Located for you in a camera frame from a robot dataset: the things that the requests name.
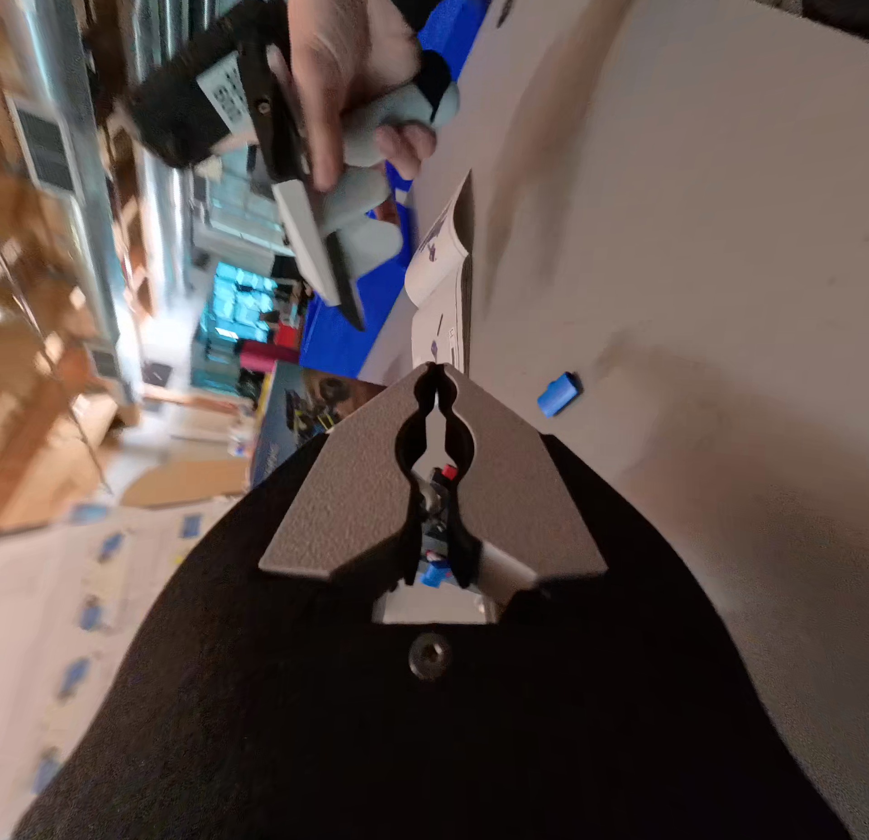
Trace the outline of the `person's right hand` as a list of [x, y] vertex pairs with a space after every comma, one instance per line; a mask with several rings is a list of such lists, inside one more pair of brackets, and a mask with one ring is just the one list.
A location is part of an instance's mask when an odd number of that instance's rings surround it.
[[406, 85], [415, 34], [391, 0], [287, 0], [291, 72], [321, 193], [344, 170], [342, 114]]

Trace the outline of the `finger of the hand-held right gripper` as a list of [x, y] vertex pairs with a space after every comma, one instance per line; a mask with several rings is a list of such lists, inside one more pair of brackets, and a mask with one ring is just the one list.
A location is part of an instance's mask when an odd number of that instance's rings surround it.
[[299, 272], [323, 303], [338, 308], [353, 328], [363, 332], [365, 312], [357, 282], [364, 275], [359, 237], [367, 217], [353, 216], [323, 235], [302, 181], [273, 183], [271, 190]]

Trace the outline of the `small blue lego piece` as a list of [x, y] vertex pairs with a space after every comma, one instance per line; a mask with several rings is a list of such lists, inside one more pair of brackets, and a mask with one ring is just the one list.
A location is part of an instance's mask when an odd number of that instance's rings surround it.
[[567, 371], [549, 382], [537, 398], [538, 409], [545, 417], [553, 418], [578, 400], [583, 391], [581, 378], [576, 373]]

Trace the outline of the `white lego instruction booklet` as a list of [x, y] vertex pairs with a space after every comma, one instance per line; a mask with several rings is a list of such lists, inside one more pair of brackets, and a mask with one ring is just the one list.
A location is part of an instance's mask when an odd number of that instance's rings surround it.
[[415, 307], [410, 326], [414, 367], [430, 361], [470, 373], [473, 238], [469, 171], [421, 239], [407, 268], [404, 288]]

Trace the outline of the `stack of cardboard boxes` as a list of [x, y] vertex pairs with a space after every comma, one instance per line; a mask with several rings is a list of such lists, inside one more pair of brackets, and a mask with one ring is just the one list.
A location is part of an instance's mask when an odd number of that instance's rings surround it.
[[1, 527], [63, 516], [102, 483], [103, 441], [136, 411], [97, 374], [95, 300], [57, 198], [1, 180]]

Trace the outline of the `blue plastic bin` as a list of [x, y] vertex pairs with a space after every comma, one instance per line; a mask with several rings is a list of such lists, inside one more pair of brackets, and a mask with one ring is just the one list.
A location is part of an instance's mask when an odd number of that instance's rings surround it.
[[[444, 0], [419, 32], [420, 67], [429, 53], [437, 53], [449, 67], [453, 81], [463, 64], [486, 15], [490, 0]], [[301, 364], [347, 377], [358, 377], [375, 340], [395, 307], [407, 303], [404, 279], [415, 251], [416, 216], [406, 195], [390, 196], [377, 208], [377, 215], [401, 228], [403, 245], [399, 252], [366, 274], [358, 284], [366, 315], [363, 332], [353, 328], [338, 309], [328, 308], [316, 298], [309, 307], [301, 339]]]

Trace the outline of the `grey and yellow lego model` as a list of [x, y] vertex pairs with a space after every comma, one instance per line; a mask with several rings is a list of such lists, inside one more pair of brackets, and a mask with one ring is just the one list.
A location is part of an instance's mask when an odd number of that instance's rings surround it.
[[435, 467], [429, 476], [415, 475], [421, 494], [421, 544], [417, 579], [421, 585], [439, 588], [459, 586], [449, 563], [449, 500], [458, 469], [453, 464]]

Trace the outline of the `flat cardboard box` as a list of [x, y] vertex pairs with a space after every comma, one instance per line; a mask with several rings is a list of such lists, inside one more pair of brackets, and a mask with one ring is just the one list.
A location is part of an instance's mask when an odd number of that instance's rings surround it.
[[175, 460], [144, 471], [124, 490], [125, 508], [176, 508], [219, 497], [243, 496], [249, 488], [250, 459]]

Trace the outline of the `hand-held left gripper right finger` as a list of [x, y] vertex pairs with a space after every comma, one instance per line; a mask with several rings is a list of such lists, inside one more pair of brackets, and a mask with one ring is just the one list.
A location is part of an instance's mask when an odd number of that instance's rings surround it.
[[451, 504], [479, 546], [472, 584], [506, 607], [517, 593], [603, 575], [602, 553], [538, 430], [451, 365], [439, 369], [448, 431], [473, 445]]

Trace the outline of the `teal lit display shelf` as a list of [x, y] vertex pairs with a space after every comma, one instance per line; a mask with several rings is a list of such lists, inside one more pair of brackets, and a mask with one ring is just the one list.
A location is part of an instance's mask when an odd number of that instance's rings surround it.
[[191, 385], [258, 400], [278, 362], [298, 363], [311, 295], [302, 281], [218, 263], [191, 342]]

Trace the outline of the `blue lego box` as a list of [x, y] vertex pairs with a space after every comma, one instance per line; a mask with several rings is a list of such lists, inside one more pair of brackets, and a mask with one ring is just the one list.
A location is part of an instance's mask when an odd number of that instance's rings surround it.
[[248, 487], [262, 484], [279, 465], [332, 429], [385, 387], [278, 361], [263, 388], [262, 414], [248, 471]]

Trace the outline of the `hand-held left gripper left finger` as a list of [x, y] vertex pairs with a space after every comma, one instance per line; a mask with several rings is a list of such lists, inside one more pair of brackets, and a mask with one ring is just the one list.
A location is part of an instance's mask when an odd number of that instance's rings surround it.
[[323, 442], [259, 568], [358, 585], [412, 585], [422, 494], [413, 465], [427, 447], [436, 367], [423, 364], [342, 420]]

